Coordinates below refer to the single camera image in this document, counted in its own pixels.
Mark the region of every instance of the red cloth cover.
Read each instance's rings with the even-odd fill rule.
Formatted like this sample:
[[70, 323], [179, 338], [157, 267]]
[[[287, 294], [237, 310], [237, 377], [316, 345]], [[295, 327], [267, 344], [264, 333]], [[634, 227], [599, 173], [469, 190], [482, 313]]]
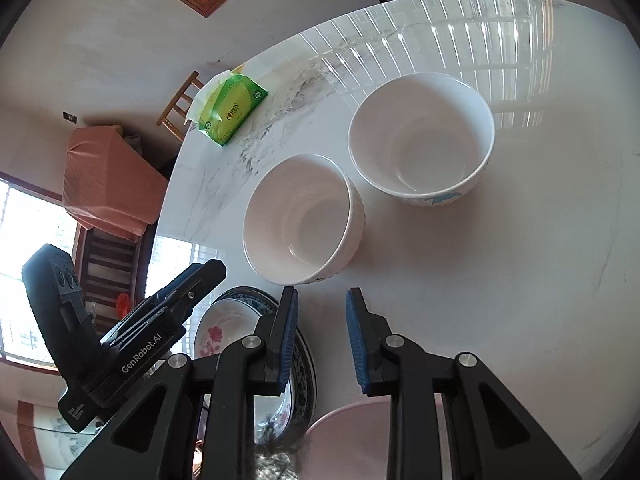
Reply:
[[66, 150], [62, 203], [87, 229], [137, 242], [160, 216], [167, 180], [112, 126], [77, 128]]

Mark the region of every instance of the green tissue package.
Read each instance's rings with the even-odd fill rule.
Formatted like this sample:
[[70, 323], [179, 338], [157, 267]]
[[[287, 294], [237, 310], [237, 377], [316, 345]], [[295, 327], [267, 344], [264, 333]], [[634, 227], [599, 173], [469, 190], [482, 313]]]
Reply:
[[247, 116], [267, 96], [267, 91], [247, 76], [227, 70], [198, 92], [187, 120], [220, 146], [224, 146]]

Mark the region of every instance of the silver screw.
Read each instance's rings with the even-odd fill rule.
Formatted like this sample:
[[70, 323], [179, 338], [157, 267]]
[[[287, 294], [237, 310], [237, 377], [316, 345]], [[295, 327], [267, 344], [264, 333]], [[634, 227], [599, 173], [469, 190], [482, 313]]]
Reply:
[[242, 339], [242, 346], [245, 348], [258, 348], [262, 339], [260, 339], [257, 335], [248, 335], [244, 339]]
[[400, 348], [404, 344], [404, 339], [401, 335], [392, 334], [386, 336], [385, 343], [391, 348]]
[[472, 368], [478, 364], [478, 358], [473, 354], [460, 354], [458, 361], [467, 368]]
[[171, 368], [182, 368], [187, 364], [187, 356], [185, 354], [174, 354], [168, 359]]

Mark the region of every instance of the logo on tissue package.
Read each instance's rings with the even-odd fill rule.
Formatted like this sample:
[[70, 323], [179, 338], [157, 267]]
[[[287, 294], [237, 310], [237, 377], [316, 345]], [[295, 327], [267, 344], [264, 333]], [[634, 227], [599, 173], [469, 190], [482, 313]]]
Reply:
[[240, 107], [237, 104], [234, 104], [233, 107], [231, 108], [231, 111], [226, 115], [226, 118], [230, 121], [231, 119], [234, 118], [234, 115], [236, 114], [236, 112], [240, 109]]
[[154, 340], [147, 342], [146, 345], [143, 346], [137, 354], [133, 354], [133, 359], [131, 359], [131, 361], [129, 361], [120, 369], [122, 370], [122, 373], [129, 373], [129, 370], [131, 370], [136, 365], [136, 363], [140, 361], [140, 359], [142, 359], [147, 352], [149, 352], [149, 350], [156, 346], [156, 343], [161, 339], [162, 336], [159, 333], [156, 333], [156, 335], [154, 336]]

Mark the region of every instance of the white marble table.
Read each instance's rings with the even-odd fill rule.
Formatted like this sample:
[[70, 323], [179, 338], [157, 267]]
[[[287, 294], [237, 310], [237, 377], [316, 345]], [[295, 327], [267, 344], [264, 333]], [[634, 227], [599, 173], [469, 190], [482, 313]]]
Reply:
[[[283, 158], [331, 157], [367, 225], [343, 272], [299, 287], [316, 416], [362, 398], [344, 321], [345, 293], [360, 286], [370, 310], [427, 351], [479, 355], [599, 478], [640, 410], [640, 51], [626, 28], [560, 0], [399, 0], [289, 38], [243, 71], [270, 95], [224, 148], [188, 133], [158, 239], [183, 258], [221, 258], [216, 293], [279, 296], [244, 257], [244, 210]], [[478, 88], [497, 125], [480, 184], [441, 208], [375, 190], [347, 152], [364, 97], [423, 71]]]

